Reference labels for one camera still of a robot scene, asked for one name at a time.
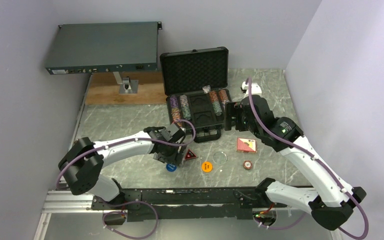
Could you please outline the blue small blind button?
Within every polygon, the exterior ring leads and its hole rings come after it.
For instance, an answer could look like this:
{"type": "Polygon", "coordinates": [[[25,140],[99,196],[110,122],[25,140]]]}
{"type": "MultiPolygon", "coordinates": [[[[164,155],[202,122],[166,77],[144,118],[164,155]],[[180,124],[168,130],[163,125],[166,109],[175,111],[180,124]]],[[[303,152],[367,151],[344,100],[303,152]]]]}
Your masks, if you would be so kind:
{"type": "Polygon", "coordinates": [[[174,164],[166,164],[166,170],[168,171],[168,172],[174,172],[174,171],[176,171],[177,170],[177,166],[176,165],[174,165],[174,164]]]}

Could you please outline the orange big blind button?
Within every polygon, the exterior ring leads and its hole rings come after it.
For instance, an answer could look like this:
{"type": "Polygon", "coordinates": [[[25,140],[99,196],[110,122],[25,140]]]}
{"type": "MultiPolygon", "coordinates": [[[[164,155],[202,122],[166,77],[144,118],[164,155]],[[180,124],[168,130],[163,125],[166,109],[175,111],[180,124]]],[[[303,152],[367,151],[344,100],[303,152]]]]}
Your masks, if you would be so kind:
{"type": "Polygon", "coordinates": [[[205,173],[209,173],[213,170],[213,164],[211,162],[205,161],[201,164],[201,170],[205,173]]]}

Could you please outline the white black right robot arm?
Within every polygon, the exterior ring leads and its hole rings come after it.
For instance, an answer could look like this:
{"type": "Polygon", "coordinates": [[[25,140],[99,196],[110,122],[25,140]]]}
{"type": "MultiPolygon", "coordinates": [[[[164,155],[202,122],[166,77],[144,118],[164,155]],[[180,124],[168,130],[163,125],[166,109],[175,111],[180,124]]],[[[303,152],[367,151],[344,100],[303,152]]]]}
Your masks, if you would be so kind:
{"type": "Polygon", "coordinates": [[[265,98],[246,97],[225,105],[224,129],[249,131],[287,158],[311,183],[313,190],[285,185],[267,177],[255,187],[256,203],[279,203],[308,213],[323,228],[334,231],[361,210],[367,193],[340,178],[316,153],[301,128],[289,117],[275,117],[265,98]]]}

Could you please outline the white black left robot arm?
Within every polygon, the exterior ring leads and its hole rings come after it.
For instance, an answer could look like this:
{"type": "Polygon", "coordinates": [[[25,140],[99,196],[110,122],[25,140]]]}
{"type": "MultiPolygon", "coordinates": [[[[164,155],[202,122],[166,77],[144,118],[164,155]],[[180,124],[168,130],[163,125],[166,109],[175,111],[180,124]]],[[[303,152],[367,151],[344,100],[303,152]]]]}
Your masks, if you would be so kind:
{"type": "Polygon", "coordinates": [[[119,209],[126,194],[114,178],[104,176],[103,168],[134,156],[153,155],[154,159],[179,166],[187,150],[185,129],[177,123],[168,127],[146,127],[136,134],[107,141],[77,140],[58,163],[58,179],[64,178],[74,196],[86,193],[103,200],[111,210],[119,209]]]}

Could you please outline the black poker set case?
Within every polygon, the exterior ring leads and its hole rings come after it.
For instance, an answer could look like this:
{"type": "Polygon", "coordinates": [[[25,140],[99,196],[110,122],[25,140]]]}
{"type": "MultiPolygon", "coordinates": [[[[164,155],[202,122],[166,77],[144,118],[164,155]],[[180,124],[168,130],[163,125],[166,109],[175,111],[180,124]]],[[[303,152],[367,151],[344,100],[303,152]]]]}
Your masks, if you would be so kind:
{"type": "Polygon", "coordinates": [[[225,119],[225,104],[222,103],[220,90],[225,89],[229,100],[228,61],[229,50],[224,47],[193,49],[189,51],[162,53],[159,57],[163,77],[164,93],[168,119],[173,123],[170,97],[176,96],[181,112],[181,123],[186,133],[193,133],[190,125],[184,122],[180,96],[186,95],[191,111],[191,124],[195,127],[196,143],[218,140],[222,135],[225,119]],[[216,116],[208,93],[203,86],[209,85],[216,91],[222,108],[222,115],[216,116]]]}

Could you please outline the red black far chip stack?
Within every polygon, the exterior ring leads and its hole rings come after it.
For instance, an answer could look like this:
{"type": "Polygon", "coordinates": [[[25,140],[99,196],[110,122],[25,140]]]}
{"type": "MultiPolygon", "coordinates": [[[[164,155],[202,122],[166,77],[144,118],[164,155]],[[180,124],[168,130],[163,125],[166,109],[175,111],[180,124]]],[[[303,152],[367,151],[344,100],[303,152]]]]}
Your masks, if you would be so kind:
{"type": "Polygon", "coordinates": [[[225,104],[225,103],[228,103],[230,101],[228,93],[225,89],[221,89],[219,91],[219,95],[220,95],[220,99],[221,99],[222,103],[225,104]]]}

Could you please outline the red black chip stack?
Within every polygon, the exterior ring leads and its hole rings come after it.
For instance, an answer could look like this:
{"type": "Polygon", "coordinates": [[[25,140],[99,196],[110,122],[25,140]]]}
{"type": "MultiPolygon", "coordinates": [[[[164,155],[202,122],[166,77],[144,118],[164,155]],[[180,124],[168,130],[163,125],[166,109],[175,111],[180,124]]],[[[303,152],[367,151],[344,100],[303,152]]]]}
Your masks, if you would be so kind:
{"type": "Polygon", "coordinates": [[[230,101],[228,93],[225,89],[221,89],[219,91],[219,95],[220,95],[220,99],[221,99],[222,103],[225,104],[225,103],[228,103],[230,101]]]}
{"type": "Polygon", "coordinates": [[[218,103],[219,102],[219,98],[218,98],[216,91],[210,91],[208,94],[209,94],[209,97],[210,97],[210,100],[212,103],[218,103]]]}

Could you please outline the green blue right chip stack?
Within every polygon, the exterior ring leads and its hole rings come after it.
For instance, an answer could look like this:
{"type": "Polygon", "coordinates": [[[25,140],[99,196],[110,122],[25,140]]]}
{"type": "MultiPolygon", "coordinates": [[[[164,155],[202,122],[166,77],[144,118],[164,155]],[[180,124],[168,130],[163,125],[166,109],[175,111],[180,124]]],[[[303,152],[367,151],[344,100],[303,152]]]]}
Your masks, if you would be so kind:
{"type": "Polygon", "coordinates": [[[212,103],[215,115],[221,116],[223,114],[223,110],[222,110],[222,107],[220,105],[220,102],[219,101],[212,101],[211,103],[212,103]]]}

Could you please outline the clear plastic wrapper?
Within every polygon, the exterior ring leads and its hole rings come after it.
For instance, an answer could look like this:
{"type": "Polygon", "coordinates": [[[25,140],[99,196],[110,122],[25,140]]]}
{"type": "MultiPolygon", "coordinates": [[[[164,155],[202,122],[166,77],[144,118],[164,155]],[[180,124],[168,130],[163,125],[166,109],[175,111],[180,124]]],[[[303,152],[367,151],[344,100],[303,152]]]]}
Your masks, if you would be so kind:
{"type": "Polygon", "coordinates": [[[202,90],[205,94],[208,94],[211,91],[211,86],[210,85],[205,85],[202,87],[202,90]]]}

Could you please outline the clear round plastic disc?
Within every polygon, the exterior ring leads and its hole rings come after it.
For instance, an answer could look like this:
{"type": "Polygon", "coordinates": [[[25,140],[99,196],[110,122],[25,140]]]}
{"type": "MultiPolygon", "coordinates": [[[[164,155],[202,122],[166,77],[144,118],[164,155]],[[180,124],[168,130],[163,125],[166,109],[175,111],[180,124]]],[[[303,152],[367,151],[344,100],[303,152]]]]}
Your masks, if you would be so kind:
{"type": "Polygon", "coordinates": [[[217,151],[213,154],[213,162],[217,165],[224,165],[228,160],[225,152],[217,151]]]}

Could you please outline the purple poker chip stack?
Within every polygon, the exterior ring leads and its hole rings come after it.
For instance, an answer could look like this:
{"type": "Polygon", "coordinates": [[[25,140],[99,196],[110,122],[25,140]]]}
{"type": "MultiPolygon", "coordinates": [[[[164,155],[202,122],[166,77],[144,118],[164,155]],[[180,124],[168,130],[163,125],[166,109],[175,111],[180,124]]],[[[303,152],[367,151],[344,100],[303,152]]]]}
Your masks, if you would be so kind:
{"type": "Polygon", "coordinates": [[[178,109],[178,108],[179,108],[178,98],[177,98],[175,95],[172,95],[172,96],[169,98],[169,101],[170,101],[170,107],[171,107],[171,109],[178,109]]]}

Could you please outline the wooden board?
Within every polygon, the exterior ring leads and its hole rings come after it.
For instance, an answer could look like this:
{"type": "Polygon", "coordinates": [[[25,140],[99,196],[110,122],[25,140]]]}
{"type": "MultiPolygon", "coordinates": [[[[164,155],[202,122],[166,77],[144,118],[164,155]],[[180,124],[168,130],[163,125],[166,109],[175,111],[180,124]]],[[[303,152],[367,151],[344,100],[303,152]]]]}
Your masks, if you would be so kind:
{"type": "Polygon", "coordinates": [[[94,73],[85,104],[164,104],[166,97],[160,71],[94,73]]]}

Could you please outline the grey rack network device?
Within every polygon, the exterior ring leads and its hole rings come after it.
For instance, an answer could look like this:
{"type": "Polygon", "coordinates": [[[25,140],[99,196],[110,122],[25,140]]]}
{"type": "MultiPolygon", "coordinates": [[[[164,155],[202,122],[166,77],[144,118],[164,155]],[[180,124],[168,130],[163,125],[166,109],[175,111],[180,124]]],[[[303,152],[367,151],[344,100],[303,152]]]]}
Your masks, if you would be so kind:
{"type": "Polygon", "coordinates": [[[155,71],[160,21],[62,24],[44,67],[51,75],[155,71]]]}

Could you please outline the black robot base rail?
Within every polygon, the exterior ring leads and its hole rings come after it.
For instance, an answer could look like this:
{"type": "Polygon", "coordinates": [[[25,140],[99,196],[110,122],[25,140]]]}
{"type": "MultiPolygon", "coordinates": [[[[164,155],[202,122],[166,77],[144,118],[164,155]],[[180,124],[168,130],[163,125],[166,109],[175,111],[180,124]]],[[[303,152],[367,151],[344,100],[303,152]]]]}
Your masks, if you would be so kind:
{"type": "Polygon", "coordinates": [[[94,196],[91,209],[122,210],[128,222],[174,219],[235,218],[251,220],[274,206],[255,187],[124,188],[121,198],[105,202],[94,196]]]}

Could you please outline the grey metal bracket stand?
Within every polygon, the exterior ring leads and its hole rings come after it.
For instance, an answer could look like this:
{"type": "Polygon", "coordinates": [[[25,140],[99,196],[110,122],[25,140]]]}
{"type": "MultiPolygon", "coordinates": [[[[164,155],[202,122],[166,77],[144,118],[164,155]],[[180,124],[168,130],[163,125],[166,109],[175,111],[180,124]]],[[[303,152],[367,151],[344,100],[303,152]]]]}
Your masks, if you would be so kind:
{"type": "Polygon", "coordinates": [[[120,72],[113,72],[116,83],[119,85],[118,93],[124,94],[137,94],[139,88],[139,81],[131,79],[129,76],[123,77],[120,72]]]}

